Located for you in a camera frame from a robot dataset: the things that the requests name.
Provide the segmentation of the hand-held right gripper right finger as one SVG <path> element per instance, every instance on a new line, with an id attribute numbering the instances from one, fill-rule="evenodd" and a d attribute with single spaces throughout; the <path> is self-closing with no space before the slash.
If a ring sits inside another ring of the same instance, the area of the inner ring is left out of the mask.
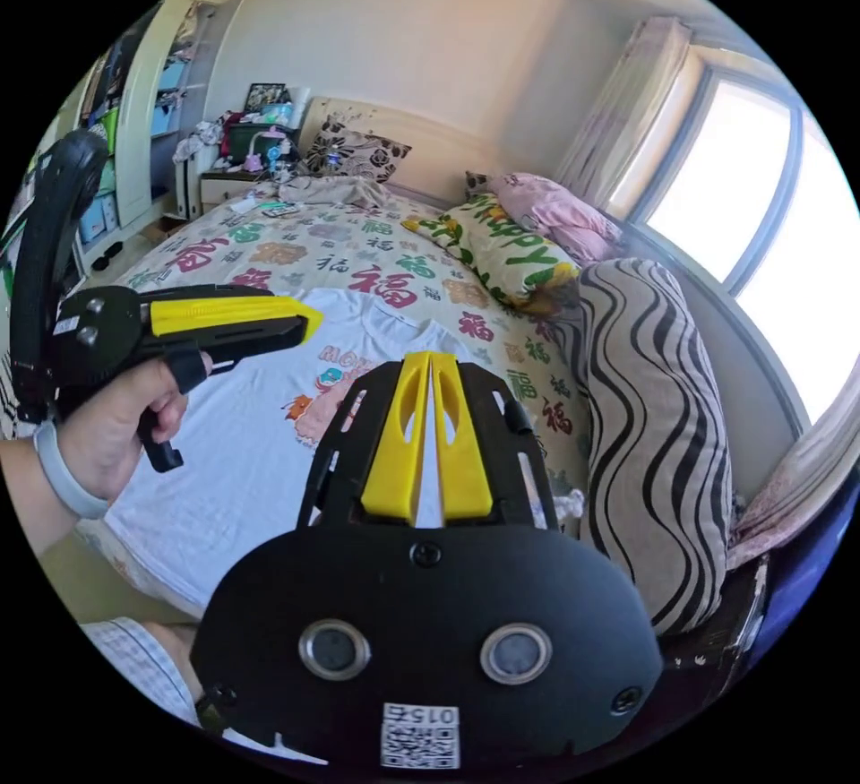
<path id="1" fill-rule="evenodd" d="M 443 353 L 432 353 L 430 364 L 443 521 L 485 519 L 493 509 L 493 497 L 460 365 L 455 356 Z"/>

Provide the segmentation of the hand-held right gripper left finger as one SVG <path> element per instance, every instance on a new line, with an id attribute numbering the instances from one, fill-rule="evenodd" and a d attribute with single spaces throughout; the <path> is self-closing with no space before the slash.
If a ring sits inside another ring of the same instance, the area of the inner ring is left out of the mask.
<path id="1" fill-rule="evenodd" d="M 430 355 L 409 353 L 398 367 L 361 505 L 376 518 L 414 523 L 423 470 Z"/>

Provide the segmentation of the person's left hand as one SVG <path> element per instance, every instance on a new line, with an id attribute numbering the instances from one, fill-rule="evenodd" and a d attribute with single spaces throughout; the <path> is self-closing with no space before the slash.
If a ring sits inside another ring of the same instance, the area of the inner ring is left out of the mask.
<path id="1" fill-rule="evenodd" d="M 112 503 L 144 453 L 143 415 L 154 416 L 148 436 L 161 445 L 175 437 L 187 407 L 188 392 L 180 389 L 169 362 L 146 361 L 111 381 L 57 428 L 60 457 L 88 495 Z"/>

